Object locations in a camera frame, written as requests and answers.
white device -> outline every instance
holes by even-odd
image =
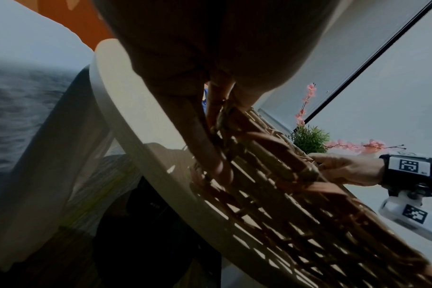
[[[432,211],[422,207],[423,196],[401,191],[381,205],[379,214],[412,232],[432,241]]]

basket weave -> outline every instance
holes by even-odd
[[[276,268],[318,287],[432,287],[432,265],[422,254],[325,180],[253,109],[226,103],[214,133],[234,180],[222,188],[195,164],[192,190],[271,251]]]

wooden table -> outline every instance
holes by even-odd
[[[108,39],[97,46],[90,79],[99,108],[116,139],[185,222],[258,282],[272,288],[297,284],[313,287],[298,271],[271,265],[271,252],[192,193],[188,167],[194,158],[143,80],[133,72],[117,40]]]

qr code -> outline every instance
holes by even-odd
[[[428,213],[423,210],[420,210],[419,208],[407,204],[406,207],[404,208],[403,215],[420,224],[423,224],[425,222]]]
[[[401,171],[418,173],[419,172],[419,162],[401,159],[399,169]]]

green plant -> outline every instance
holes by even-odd
[[[330,140],[330,135],[317,127],[300,125],[288,138],[306,154],[326,153],[325,143]]]

